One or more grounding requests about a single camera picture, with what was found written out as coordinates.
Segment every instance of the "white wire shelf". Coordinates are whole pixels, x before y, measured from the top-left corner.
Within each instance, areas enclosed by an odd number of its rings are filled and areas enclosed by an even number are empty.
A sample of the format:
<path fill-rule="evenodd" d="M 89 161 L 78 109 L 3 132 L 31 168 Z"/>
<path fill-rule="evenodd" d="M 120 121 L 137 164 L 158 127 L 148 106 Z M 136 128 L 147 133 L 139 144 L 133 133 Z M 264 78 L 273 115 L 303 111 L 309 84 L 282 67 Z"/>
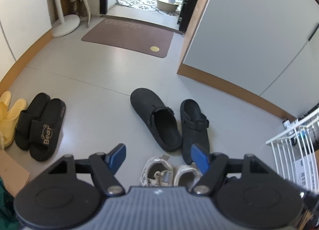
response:
<path fill-rule="evenodd" d="M 319 192 L 314 144 L 319 145 L 319 108 L 266 142 L 272 147 L 277 174 Z"/>

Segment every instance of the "cardboard box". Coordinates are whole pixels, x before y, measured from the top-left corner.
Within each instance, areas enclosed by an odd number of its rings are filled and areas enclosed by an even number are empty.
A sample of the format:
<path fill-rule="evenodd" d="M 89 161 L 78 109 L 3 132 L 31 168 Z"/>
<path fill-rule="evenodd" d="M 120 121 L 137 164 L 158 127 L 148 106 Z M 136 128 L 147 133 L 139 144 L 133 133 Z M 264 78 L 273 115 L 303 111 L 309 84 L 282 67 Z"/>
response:
<path fill-rule="evenodd" d="M 30 173 L 0 150 L 0 177 L 6 190 L 15 197 L 28 183 Z"/>
<path fill-rule="evenodd" d="M 304 156 L 303 160 L 304 163 L 302 162 L 302 159 L 298 159 L 295 161 L 295 169 L 296 169 L 296 175 L 297 175 L 297 184 L 303 188 L 306 188 L 306 180 L 311 182 L 311 186 L 308 185 L 308 189 L 315 189 L 315 181 L 317 181 L 317 175 L 316 170 L 313 171 L 312 169 L 312 162 L 311 162 L 311 157 L 310 155 L 313 155 L 312 153 Z M 308 168 L 308 162 L 307 162 L 307 157 L 309 159 L 309 165 L 310 165 L 310 175 L 309 175 L 309 168 Z M 315 151 L 315 159 L 317 161 L 317 168 L 319 171 L 319 150 Z"/>

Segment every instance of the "baseboard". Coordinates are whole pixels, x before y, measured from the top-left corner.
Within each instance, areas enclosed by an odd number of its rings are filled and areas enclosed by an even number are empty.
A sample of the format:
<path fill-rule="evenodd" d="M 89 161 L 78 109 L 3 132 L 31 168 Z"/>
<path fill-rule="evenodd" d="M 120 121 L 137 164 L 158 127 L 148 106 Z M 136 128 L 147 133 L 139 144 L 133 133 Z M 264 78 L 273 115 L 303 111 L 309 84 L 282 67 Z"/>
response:
<path fill-rule="evenodd" d="M 222 90 L 228 94 L 231 94 L 237 98 L 240 98 L 248 103 L 251 103 L 257 107 L 260 107 L 269 113 L 280 117 L 281 119 L 289 119 L 290 121 L 295 120 L 296 118 L 291 114 L 287 113 L 280 107 L 270 103 L 269 101 L 265 100 L 264 98 L 251 93 L 248 90 L 243 89 L 231 82 L 223 80 L 219 77 L 216 77 L 212 74 L 203 72 L 199 69 L 194 67 L 188 66 L 186 64 L 181 64 L 178 68 L 177 74 L 191 78 L 195 81 L 204 83 L 208 86 L 214 87 L 218 90 Z"/>
<path fill-rule="evenodd" d="M 0 95 L 8 90 L 24 67 L 46 46 L 52 39 L 52 31 L 49 30 L 41 36 L 25 53 L 13 64 L 7 74 L 0 81 Z"/>

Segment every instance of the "shoelace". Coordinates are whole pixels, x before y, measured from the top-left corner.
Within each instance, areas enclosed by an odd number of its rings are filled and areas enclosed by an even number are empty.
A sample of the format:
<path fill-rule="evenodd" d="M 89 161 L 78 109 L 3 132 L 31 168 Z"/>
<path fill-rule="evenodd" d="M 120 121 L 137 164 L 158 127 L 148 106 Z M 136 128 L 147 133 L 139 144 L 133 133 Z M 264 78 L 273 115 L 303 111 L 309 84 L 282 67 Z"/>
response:
<path fill-rule="evenodd" d="M 168 186 L 168 182 L 164 182 L 163 180 L 163 176 L 165 176 L 166 173 L 170 173 L 168 170 L 164 170 L 162 172 L 157 171 L 154 173 L 154 179 L 150 179 L 148 178 L 149 184 L 151 187 L 167 187 Z"/>

